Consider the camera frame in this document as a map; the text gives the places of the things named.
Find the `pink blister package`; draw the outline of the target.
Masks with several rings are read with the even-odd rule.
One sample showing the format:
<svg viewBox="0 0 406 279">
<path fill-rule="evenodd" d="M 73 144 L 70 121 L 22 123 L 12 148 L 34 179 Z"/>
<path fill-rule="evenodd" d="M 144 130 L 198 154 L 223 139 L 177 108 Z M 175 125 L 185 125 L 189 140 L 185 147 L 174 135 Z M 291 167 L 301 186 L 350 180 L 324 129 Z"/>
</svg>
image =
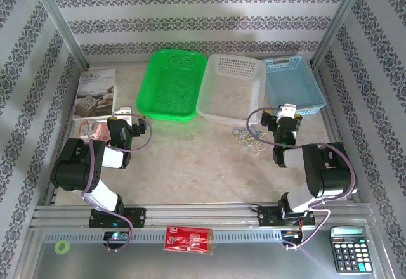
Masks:
<svg viewBox="0 0 406 279">
<path fill-rule="evenodd" d="M 79 137 L 86 142 L 90 139 L 108 141 L 110 139 L 110 131 L 106 122 L 84 122 L 79 125 Z"/>
</svg>

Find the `light blue plastic basket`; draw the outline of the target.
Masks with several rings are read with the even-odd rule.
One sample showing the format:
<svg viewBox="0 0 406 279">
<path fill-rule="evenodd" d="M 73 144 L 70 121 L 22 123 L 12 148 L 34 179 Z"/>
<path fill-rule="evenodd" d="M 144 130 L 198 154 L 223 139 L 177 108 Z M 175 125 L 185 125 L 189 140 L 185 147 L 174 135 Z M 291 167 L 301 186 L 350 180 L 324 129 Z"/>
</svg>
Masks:
<svg viewBox="0 0 406 279">
<path fill-rule="evenodd" d="M 269 58 L 266 65 L 265 92 L 274 108 L 291 104 L 299 115 L 315 114 L 326 106 L 325 98 L 302 56 Z"/>
</svg>

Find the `white plastic basket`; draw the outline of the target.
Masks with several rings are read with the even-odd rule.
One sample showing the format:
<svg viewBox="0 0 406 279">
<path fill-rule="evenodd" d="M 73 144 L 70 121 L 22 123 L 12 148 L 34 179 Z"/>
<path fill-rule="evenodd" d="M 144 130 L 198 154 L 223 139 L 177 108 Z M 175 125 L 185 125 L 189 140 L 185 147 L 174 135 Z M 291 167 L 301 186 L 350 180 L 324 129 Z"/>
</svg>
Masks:
<svg viewBox="0 0 406 279">
<path fill-rule="evenodd" d="M 207 121 L 244 126 L 257 124 L 263 107 L 266 64 L 254 58 L 213 54 L 208 58 L 197 113 Z"/>
</svg>

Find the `booklet with photo cover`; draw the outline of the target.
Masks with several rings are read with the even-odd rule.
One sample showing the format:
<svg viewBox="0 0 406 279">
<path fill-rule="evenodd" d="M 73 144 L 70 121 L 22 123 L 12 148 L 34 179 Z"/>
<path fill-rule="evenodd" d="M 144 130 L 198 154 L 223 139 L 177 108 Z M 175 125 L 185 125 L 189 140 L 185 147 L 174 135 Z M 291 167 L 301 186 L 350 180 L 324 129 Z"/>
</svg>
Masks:
<svg viewBox="0 0 406 279">
<path fill-rule="evenodd" d="M 74 104 L 76 122 L 103 121 L 115 110 L 116 69 L 89 70 L 81 73 Z"/>
</svg>

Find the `green plastic basket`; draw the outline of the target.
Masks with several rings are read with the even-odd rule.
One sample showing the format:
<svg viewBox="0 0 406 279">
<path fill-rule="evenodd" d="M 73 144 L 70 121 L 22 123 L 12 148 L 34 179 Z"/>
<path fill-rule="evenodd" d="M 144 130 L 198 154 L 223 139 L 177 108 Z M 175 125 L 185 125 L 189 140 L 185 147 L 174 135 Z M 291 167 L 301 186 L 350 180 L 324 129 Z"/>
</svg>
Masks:
<svg viewBox="0 0 406 279">
<path fill-rule="evenodd" d="M 136 106 L 157 120 L 188 122 L 196 104 L 207 57 L 195 51 L 160 49 L 150 58 Z"/>
</svg>

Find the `small circuit board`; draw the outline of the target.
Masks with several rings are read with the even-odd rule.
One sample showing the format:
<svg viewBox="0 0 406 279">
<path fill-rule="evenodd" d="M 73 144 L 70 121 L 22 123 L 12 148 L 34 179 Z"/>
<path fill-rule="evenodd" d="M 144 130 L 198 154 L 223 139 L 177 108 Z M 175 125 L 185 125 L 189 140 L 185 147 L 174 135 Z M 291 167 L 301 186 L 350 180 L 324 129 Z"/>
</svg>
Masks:
<svg viewBox="0 0 406 279">
<path fill-rule="evenodd" d="M 128 231 L 106 231 L 103 235 L 103 240 L 105 242 L 126 242 L 129 237 Z"/>
<path fill-rule="evenodd" d="M 303 232 L 301 230 L 282 230 L 282 241 L 288 246 L 297 245 L 303 240 Z"/>
</svg>

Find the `red foil packet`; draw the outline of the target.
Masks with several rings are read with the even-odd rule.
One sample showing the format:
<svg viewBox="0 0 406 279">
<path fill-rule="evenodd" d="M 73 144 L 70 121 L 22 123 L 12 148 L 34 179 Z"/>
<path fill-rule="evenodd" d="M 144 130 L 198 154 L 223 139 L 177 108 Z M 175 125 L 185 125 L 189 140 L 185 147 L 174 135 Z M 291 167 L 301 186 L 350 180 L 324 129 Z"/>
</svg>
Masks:
<svg viewBox="0 0 406 279">
<path fill-rule="evenodd" d="M 164 251 L 213 254 L 214 233 L 209 228 L 168 226 Z"/>
</svg>

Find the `green tape roll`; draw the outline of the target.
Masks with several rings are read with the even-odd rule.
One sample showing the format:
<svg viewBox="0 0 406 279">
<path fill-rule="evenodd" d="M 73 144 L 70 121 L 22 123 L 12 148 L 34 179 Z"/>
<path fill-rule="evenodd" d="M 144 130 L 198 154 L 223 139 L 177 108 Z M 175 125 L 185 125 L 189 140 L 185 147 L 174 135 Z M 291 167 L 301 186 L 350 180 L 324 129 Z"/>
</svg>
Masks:
<svg viewBox="0 0 406 279">
<path fill-rule="evenodd" d="M 54 247 L 55 253 L 65 255 L 70 250 L 70 243 L 66 240 L 59 240 Z"/>
</svg>

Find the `black desk calculator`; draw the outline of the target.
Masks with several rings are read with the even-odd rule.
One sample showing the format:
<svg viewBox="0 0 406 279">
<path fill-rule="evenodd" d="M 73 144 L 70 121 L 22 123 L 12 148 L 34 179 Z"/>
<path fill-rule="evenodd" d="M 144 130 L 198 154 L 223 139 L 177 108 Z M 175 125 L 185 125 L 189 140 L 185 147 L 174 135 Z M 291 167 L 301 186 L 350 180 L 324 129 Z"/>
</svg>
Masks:
<svg viewBox="0 0 406 279">
<path fill-rule="evenodd" d="M 373 273 L 364 226 L 333 226 L 330 229 L 329 240 L 334 265 L 340 275 Z"/>
</svg>

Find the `aluminium side rail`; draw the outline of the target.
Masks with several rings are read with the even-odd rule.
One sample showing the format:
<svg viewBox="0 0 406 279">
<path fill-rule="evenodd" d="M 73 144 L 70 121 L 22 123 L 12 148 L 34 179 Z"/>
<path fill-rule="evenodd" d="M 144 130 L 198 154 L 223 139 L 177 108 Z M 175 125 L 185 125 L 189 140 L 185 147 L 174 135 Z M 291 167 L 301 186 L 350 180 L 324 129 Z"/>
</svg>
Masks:
<svg viewBox="0 0 406 279">
<path fill-rule="evenodd" d="M 320 110 L 322 120 L 324 122 L 325 130 L 327 133 L 327 137 L 330 142 L 342 142 L 342 137 L 339 129 L 337 128 L 336 121 L 334 120 L 334 111 L 332 110 L 329 104 L 329 98 L 327 96 L 326 90 L 324 88 L 324 84 L 320 73 L 318 72 L 317 68 L 313 69 L 314 76 L 316 79 L 317 84 L 319 85 L 320 91 L 322 92 L 324 99 L 326 101 L 326 105 Z"/>
<path fill-rule="evenodd" d="M 60 121 L 56 124 L 56 143 L 51 151 L 51 159 L 49 166 L 46 170 L 46 182 L 44 193 L 40 197 L 39 205 L 50 205 L 52 202 L 53 192 L 55 187 L 51 182 L 51 173 L 56 164 L 57 158 L 63 146 L 65 144 L 66 139 L 69 136 L 69 132 L 72 125 L 72 116 L 73 116 L 73 107 L 75 103 L 75 99 L 77 96 L 77 88 L 80 79 L 80 71 L 75 72 L 75 74 L 71 78 L 71 82 L 69 84 L 68 90 L 65 94 L 62 107 L 60 110 Z"/>
</svg>

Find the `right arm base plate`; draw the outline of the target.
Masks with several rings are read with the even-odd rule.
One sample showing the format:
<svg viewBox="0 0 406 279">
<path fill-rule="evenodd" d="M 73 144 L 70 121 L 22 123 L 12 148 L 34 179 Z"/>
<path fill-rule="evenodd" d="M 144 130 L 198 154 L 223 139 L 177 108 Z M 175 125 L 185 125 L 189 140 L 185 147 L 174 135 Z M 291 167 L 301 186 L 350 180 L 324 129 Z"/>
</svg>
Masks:
<svg viewBox="0 0 406 279">
<path fill-rule="evenodd" d="M 260 227 L 298 226 L 301 223 L 305 226 L 315 225 L 315 216 L 312 211 L 287 212 L 282 207 L 260 205 L 257 207 L 257 213 Z"/>
</svg>

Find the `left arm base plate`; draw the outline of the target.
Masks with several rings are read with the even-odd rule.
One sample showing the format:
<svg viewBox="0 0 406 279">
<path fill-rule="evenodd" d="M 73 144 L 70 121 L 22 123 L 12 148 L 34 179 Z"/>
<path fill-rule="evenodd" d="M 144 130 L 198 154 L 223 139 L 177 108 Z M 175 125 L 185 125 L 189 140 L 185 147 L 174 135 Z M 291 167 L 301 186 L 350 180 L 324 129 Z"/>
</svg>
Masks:
<svg viewBox="0 0 406 279">
<path fill-rule="evenodd" d="M 146 209 L 125 207 L 124 215 L 129 220 L 134 228 L 143 228 L 146 219 Z M 113 216 L 109 213 L 98 211 L 96 209 L 91 210 L 89 218 L 90 228 L 129 228 L 127 221 Z"/>
</svg>

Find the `aluminium frame post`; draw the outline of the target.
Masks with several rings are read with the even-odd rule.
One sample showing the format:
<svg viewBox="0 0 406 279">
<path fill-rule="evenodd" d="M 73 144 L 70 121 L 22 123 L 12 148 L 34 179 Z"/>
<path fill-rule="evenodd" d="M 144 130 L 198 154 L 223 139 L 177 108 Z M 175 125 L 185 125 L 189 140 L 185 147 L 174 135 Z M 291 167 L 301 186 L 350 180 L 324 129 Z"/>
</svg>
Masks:
<svg viewBox="0 0 406 279">
<path fill-rule="evenodd" d="M 77 42 L 68 22 L 63 17 L 62 12 L 59 9 L 55 0 L 41 0 L 43 6 L 46 8 L 48 15 L 52 19 L 56 29 L 59 31 L 64 42 L 66 43 L 68 49 L 72 53 L 76 63 L 80 66 L 82 70 L 87 70 L 89 68 L 89 63 Z"/>
<path fill-rule="evenodd" d="M 327 50 L 329 49 L 330 45 L 335 39 L 337 32 L 339 31 L 342 24 L 346 20 L 349 12 L 351 11 L 351 7 L 354 5 L 355 1 L 356 0 L 342 0 L 340 2 L 340 5 L 338 6 L 338 9 L 333 16 L 331 23 L 327 28 L 327 31 L 322 37 L 315 54 L 310 60 L 310 65 L 312 68 L 315 68 L 320 65 L 320 62 L 323 60 Z"/>
</svg>

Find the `aluminium mounting rail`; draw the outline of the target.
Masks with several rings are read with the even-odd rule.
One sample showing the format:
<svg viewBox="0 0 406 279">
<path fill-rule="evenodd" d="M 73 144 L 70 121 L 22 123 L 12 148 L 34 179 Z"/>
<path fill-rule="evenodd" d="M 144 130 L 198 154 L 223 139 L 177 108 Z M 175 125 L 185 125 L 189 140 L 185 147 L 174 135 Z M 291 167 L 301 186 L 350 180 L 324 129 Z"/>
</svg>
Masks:
<svg viewBox="0 0 406 279">
<path fill-rule="evenodd" d="M 326 204 L 331 211 L 328 225 L 376 224 L 369 204 L 336 201 Z M 144 205 L 146 220 L 144 228 L 158 230 L 167 225 L 212 227 L 225 230 L 250 230 L 259 227 L 258 216 L 249 204 L 159 204 Z M 36 207 L 29 224 L 32 231 L 56 231 L 89 228 L 91 207 L 40 206 Z"/>
</svg>

